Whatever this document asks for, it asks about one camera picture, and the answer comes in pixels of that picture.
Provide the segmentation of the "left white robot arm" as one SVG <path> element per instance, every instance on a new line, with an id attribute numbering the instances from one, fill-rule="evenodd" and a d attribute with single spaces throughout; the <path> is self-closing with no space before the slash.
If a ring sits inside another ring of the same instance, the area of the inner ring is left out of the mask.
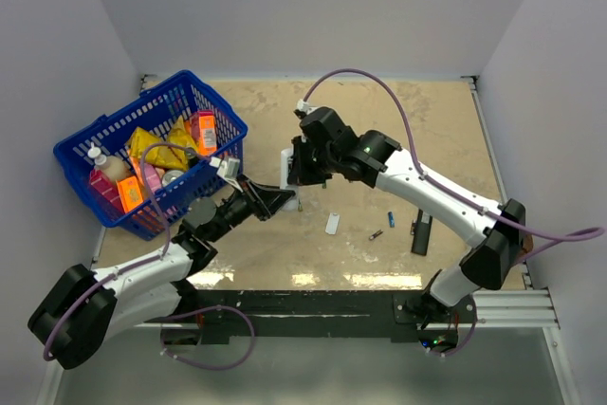
<path id="1" fill-rule="evenodd" d="M 267 221 L 297 196 L 293 186 L 263 185 L 238 175 L 231 195 L 220 203 L 195 200 L 163 248 L 114 267 L 68 268 L 28 320 L 29 331 L 44 346 L 44 360 L 73 369 L 140 322 L 189 320 L 196 298 L 187 279 L 214 259 L 214 242 L 251 216 Z"/>

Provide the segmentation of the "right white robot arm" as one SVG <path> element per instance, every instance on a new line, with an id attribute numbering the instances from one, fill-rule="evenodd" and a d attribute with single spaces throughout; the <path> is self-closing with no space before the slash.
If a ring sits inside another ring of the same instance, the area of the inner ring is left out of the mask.
<path id="1" fill-rule="evenodd" d="M 422 309 L 444 322 L 474 291 L 498 290 L 523 248 L 524 206 L 500 204 L 467 191 L 433 170 L 416 169 L 412 154 L 377 130 L 358 136 L 338 113 L 299 101 L 301 134 L 281 178 L 286 187 L 324 183 L 333 175 L 407 200 L 458 234 L 469 247 L 459 263 L 439 271 L 425 289 Z"/>

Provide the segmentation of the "white battery cover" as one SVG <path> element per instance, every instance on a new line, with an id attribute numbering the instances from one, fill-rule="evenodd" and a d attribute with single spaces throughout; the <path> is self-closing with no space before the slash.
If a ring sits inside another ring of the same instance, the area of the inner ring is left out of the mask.
<path id="1" fill-rule="evenodd" d="M 331 212 L 328 216 L 327 223 L 325 226 L 325 232 L 329 235 L 335 235 L 338 231 L 340 222 L 340 215 L 335 212 Z"/>

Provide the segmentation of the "white remote control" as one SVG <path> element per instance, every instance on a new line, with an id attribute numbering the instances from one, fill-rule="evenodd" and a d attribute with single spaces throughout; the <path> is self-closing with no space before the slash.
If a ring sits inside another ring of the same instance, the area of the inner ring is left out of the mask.
<path id="1" fill-rule="evenodd" d="M 292 158 L 293 158 L 293 146 L 289 146 L 281 151 L 281 166 L 280 166 L 280 188 L 283 190 L 290 190 L 294 193 L 283 206 L 284 211 L 297 211 L 300 207 L 300 197 L 298 187 L 288 183 L 288 176 L 290 173 Z"/>

